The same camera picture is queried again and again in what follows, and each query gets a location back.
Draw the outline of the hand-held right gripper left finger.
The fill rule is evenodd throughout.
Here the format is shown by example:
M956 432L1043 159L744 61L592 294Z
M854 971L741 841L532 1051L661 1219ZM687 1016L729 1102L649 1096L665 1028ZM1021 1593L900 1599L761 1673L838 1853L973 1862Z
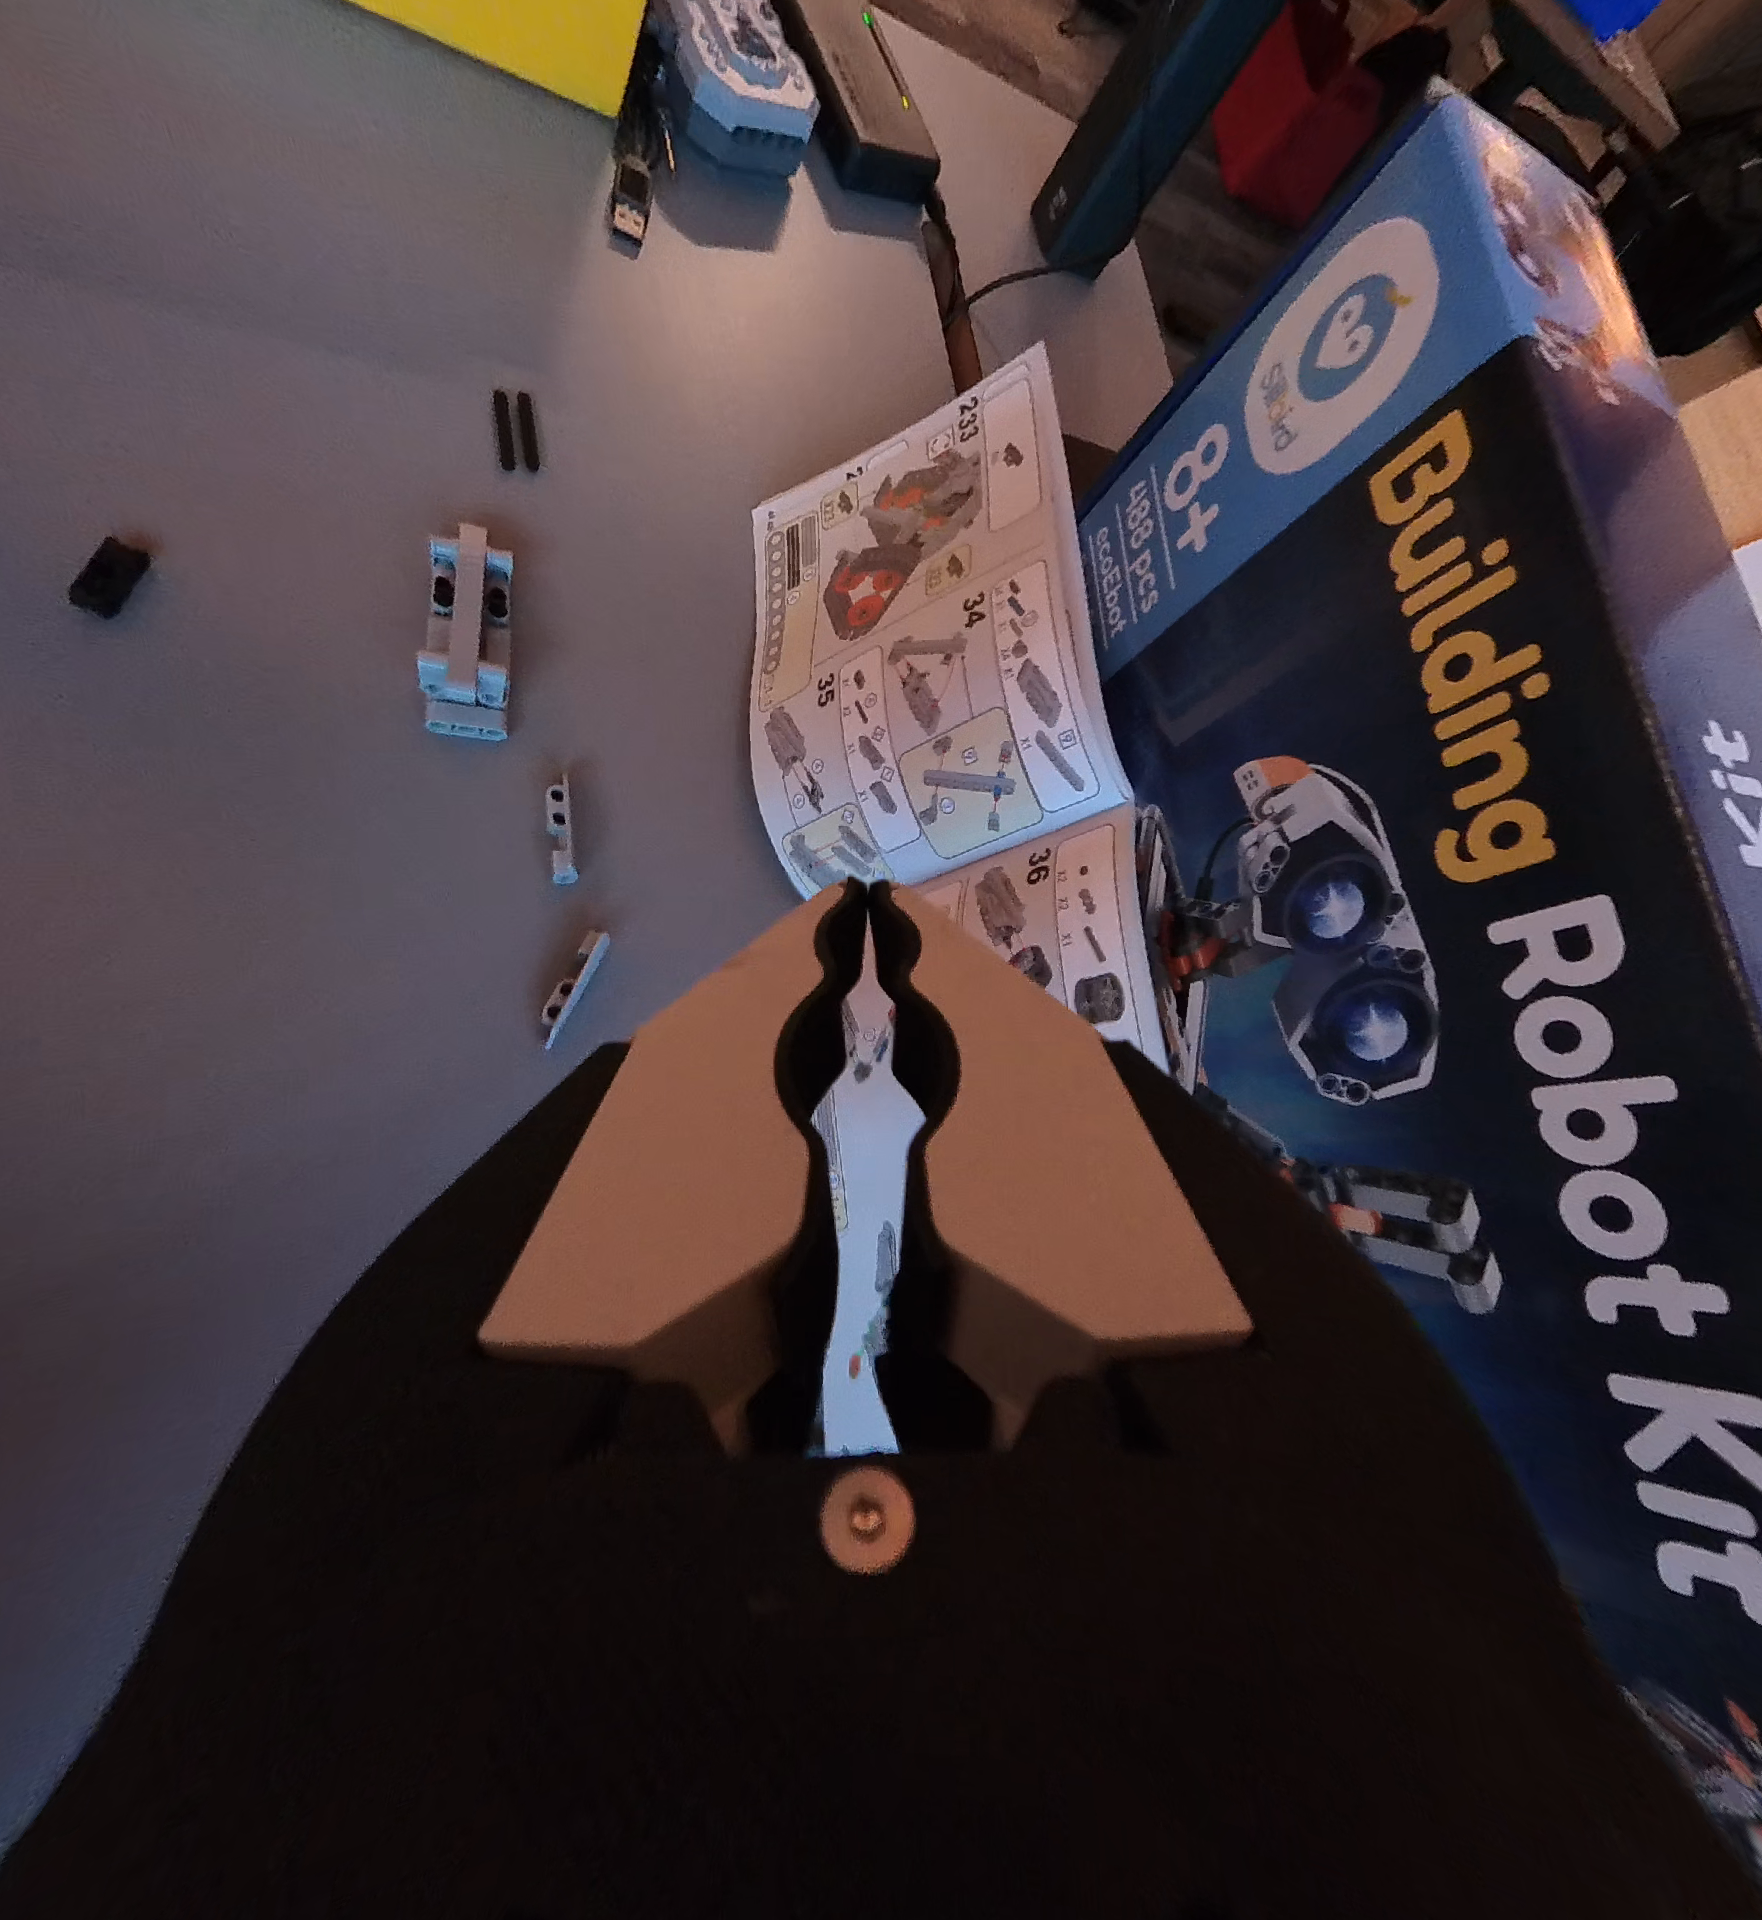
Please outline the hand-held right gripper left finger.
M479 1327L486 1356L687 1388L731 1451L815 1439L840 1292L829 1140L868 886L800 905L647 1020Z

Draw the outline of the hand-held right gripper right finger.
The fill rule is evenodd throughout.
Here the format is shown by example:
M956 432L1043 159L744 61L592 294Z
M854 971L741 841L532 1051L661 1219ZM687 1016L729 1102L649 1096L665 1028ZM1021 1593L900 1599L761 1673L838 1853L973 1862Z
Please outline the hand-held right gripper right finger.
M1057 1381L1253 1323L1096 1030L915 893L868 891L893 1080L920 1116L876 1391L900 1453L986 1453Z

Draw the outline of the grey building block assembly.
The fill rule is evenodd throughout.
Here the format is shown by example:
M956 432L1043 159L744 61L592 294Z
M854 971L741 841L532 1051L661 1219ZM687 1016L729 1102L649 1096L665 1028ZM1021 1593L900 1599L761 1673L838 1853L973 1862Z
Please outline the grey building block assembly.
M513 556L484 526L430 541L425 640L415 682L430 734L498 744L509 736Z

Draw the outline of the building instruction booklet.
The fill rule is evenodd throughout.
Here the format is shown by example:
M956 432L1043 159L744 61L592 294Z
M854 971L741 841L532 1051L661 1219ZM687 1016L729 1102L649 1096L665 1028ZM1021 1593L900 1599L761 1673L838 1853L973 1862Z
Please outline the building instruction booklet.
M753 511L748 766L803 900L918 897L1102 1043L1174 1059L1133 877L1137 802L1114 744L1063 421L1043 345L884 444ZM819 1152L838 1301L819 1360L772 1394L806 1457L900 1451L880 1360L906 1254L908 1149L929 1099L869 922L828 925L773 1086Z

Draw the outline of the blue robot kit box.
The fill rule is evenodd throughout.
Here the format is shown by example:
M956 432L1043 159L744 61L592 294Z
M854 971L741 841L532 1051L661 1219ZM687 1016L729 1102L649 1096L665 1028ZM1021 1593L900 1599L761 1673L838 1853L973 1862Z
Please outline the blue robot kit box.
M1434 83L1078 534L1188 1080L1762 1892L1762 635L1592 202Z

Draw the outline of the small black building piece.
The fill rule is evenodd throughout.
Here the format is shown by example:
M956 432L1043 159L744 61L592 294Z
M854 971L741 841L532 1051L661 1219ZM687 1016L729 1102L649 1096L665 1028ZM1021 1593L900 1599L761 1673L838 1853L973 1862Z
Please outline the small black building piece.
M147 547L104 537L66 589L71 609L100 621L118 619L152 568Z

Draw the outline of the brown wooden stick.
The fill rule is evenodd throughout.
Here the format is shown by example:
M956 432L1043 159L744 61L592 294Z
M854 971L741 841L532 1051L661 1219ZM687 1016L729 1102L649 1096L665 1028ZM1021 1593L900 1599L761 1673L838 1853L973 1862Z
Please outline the brown wooden stick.
M938 309L952 386L956 394L963 394L984 378L984 364L967 313L967 291L956 235L936 182L924 187L918 235Z

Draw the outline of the grey motor hub block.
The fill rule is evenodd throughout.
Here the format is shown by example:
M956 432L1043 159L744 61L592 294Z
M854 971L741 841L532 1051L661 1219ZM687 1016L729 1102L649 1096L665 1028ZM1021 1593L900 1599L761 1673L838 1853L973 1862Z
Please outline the grey motor hub block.
M715 165L790 180L819 102L772 2L652 2L675 133Z

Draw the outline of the black power adapter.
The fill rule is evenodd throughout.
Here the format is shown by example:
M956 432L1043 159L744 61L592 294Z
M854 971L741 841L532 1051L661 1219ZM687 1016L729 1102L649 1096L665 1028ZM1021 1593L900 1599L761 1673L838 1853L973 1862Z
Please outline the black power adapter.
M874 4L776 2L819 110L815 131L852 193L922 209L941 169Z

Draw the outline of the red bag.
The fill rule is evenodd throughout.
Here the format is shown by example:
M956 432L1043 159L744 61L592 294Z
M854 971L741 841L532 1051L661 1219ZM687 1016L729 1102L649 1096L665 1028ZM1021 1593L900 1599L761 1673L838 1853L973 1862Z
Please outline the red bag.
M1304 228L1377 133L1382 85L1356 63L1347 7L1289 2L1210 118L1228 199Z

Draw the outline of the yellow sheet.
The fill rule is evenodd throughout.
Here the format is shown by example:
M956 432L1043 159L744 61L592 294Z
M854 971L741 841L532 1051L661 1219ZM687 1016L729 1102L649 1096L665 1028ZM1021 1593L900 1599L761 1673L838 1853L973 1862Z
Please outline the yellow sheet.
M436 47L605 121L617 116L646 2L353 2Z

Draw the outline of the black bag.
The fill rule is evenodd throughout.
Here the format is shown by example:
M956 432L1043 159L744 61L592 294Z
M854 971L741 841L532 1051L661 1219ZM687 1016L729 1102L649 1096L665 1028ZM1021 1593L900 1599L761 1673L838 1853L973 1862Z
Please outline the black bag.
M1708 348L1762 306L1762 61L1683 86L1676 112L1677 137L1602 212L1660 359Z

